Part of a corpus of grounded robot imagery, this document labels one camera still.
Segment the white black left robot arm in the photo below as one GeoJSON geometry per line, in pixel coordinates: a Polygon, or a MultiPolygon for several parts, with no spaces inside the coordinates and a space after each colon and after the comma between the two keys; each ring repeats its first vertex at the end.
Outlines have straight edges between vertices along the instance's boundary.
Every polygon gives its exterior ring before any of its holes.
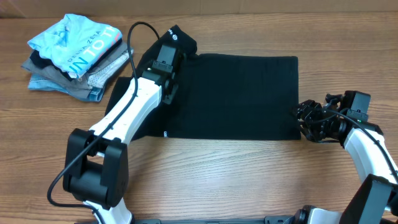
{"type": "Polygon", "coordinates": [[[151,60],[122,97],[89,130],[68,138],[63,189],[93,212],[98,223],[133,223],[124,194],[129,182],[127,148],[146,117],[177,92],[180,63],[151,60]]]}

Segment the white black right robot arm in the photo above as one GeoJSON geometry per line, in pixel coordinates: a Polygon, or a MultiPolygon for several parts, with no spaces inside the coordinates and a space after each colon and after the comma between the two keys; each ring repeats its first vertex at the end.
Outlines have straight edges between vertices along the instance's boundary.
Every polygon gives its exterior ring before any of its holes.
{"type": "Polygon", "coordinates": [[[368,121],[371,96],[360,91],[327,94],[324,104],[307,100],[293,108],[301,133],[315,143],[338,142],[352,158],[361,186],[343,212],[306,205],[287,223],[388,223],[397,215],[397,165],[384,133],[368,121]]]}

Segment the black t-shirt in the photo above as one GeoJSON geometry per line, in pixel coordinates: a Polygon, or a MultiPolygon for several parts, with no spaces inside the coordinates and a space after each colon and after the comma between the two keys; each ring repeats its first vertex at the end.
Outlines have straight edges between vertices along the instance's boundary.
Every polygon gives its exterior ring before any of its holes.
{"type": "Polygon", "coordinates": [[[298,58],[197,54],[197,43],[171,27],[142,56],[142,73],[161,46],[187,58],[171,104],[154,109],[137,130],[144,136],[188,139],[299,140],[291,111],[299,102],[298,58]]]}

